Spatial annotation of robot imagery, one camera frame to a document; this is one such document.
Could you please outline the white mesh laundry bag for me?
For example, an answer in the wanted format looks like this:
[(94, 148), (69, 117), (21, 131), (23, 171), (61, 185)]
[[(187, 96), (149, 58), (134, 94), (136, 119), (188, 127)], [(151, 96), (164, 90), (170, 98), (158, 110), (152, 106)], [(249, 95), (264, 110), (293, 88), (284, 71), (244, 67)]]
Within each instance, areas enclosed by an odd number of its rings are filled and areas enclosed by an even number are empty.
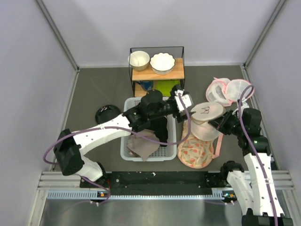
[(195, 105), (191, 112), (191, 132), (202, 141), (213, 141), (220, 135), (209, 121), (219, 118), (225, 113), (225, 108), (215, 102), (203, 102)]

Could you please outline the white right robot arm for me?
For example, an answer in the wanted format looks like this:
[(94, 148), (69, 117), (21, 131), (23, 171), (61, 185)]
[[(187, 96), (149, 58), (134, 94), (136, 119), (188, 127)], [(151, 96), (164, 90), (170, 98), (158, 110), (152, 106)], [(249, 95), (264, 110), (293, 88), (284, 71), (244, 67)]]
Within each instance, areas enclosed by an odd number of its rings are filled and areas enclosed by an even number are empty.
[(232, 110), (210, 120), (209, 124), (224, 135), (235, 135), (248, 167), (250, 180), (243, 167), (228, 161), (223, 164), (220, 182), (231, 186), (242, 211), (244, 226), (292, 226), (279, 204), (272, 177), (269, 141), (261, 135), (261, 112), (246, 108)]

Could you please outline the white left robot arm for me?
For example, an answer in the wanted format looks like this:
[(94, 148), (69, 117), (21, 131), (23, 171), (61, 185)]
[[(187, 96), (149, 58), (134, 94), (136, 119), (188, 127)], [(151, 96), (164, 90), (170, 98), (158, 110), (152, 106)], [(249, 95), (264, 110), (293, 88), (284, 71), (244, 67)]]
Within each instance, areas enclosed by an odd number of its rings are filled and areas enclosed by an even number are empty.
[(191, 96), (183, 89), (173, 89), (166, 100), (160, 91), (151, 90), (139, 104), (105, 123), (76, 132), (61, 131), (51, 149), (64, 176), (79, 175), (100, 187), (107, 180), (105, 170), (100, 163), (86, 158), (86, 153), (117, 138), (140, 132), (152, 121), (168, 115), (183, 121), (190, 115), (188, 108), (192, 105)]

